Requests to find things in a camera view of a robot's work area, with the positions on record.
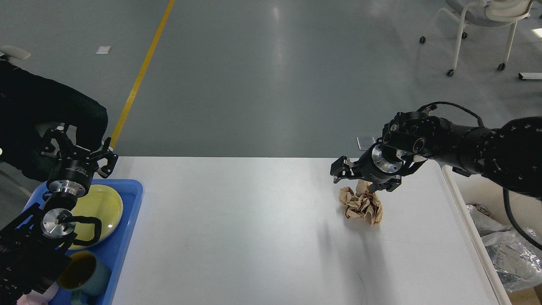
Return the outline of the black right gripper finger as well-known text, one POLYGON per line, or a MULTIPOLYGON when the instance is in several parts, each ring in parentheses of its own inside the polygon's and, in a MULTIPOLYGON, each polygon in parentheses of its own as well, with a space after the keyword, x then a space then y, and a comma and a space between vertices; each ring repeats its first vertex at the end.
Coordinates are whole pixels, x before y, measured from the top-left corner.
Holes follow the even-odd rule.
POLYGON ((376 191, 392 192, 401 185, 401 176, 393 176, 386 182, 372 183, 368 187, 369 193, 375 193, 376 191))
POLYGON ((330 166, 330 175, 333 177, 333 183, 337 184, 341 180, 360 180, 364 176, 357 162, 350 161, 346 156, 341 156, 330 166))

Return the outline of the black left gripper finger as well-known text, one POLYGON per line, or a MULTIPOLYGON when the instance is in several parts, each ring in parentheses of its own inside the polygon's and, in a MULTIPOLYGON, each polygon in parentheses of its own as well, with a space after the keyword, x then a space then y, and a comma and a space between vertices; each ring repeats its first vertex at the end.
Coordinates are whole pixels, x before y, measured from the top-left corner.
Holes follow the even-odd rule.
POLYGON ((108 178, 114 172, 119 158, 111 147, 111 141, 112 137, 107 137, 101 149, 93 151, 89 155, 91 171, 97 173, 102 178, 108 178))
POLYGON ((69 124, 60 124, 54 129, 46 130, 39 156, 56 159, 76 158, 76 147, 66 133, 69 128, 69 124))

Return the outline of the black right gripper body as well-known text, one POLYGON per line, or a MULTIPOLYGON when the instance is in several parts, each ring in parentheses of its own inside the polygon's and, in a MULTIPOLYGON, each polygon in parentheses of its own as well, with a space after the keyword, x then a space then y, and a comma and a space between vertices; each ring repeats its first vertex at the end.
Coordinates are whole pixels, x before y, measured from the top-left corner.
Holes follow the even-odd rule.
POLYGON ((356 161, 356 174, 364 181, 385 183, 398 175, 403 164, 395 149, 375 143, 356 161))

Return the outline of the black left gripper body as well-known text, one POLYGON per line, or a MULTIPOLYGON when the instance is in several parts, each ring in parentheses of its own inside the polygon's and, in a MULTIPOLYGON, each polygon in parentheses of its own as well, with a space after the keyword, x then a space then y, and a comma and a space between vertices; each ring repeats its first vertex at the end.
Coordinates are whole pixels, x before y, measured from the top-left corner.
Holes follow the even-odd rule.
POLYGON ((46 187, 50 193, 66 192, 80 198, 89 193, 97 170, 96 161, 57 159, 46 187))

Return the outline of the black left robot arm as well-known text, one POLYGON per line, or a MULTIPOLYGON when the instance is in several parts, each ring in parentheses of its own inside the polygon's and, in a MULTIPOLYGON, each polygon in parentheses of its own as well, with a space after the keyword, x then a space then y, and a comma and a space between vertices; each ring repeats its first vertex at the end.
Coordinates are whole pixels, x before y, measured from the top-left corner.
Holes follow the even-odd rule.
POLYGON ((112 174, 118 155, 110 137, 99 150, 90 151, 73 144, 68 128, 48 129, 43 136, 39 156, 55 158, 44 205, 33 203, 1 230, 2 305, 15 305, 32 291, 45 293, 70 263, 69 248, 89 247, 101 237, 99 218, 75 216, 72 210, 89 193, 95 173, 102 178, 112 174))

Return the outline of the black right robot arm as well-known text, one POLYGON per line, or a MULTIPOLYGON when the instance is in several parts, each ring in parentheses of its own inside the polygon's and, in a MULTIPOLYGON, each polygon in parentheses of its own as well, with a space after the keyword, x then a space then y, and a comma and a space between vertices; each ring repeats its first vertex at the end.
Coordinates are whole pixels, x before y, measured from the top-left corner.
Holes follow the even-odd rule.
POLYGON ((334 183, 342 179, 370 183, 369 191, 394 191, 403 177, 414 174, 426 160, 451 166, 463 176, 481 175, 503 188, 506 215, 513 228, 534 247, 541 244, 517 223, 510 206, 510 192, 541 200, 542 118, 513 119, 503 127, 485 127, 481 117, 463 106, 477 125, 457 125, 432 116, 440 102, 411 112, 398 112, 385 124, 381 137, 357 161, 346 156, 330 167, 334 183))

